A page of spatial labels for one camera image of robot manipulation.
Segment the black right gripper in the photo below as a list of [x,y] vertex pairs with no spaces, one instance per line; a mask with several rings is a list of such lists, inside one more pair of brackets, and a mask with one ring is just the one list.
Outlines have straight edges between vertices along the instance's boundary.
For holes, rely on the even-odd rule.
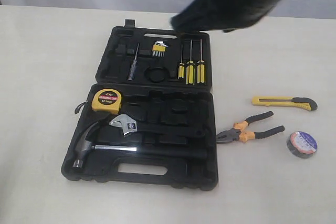
[[276,0],[194,0],[171,19],[174,30],[232,31],[253,26],[273,8]]

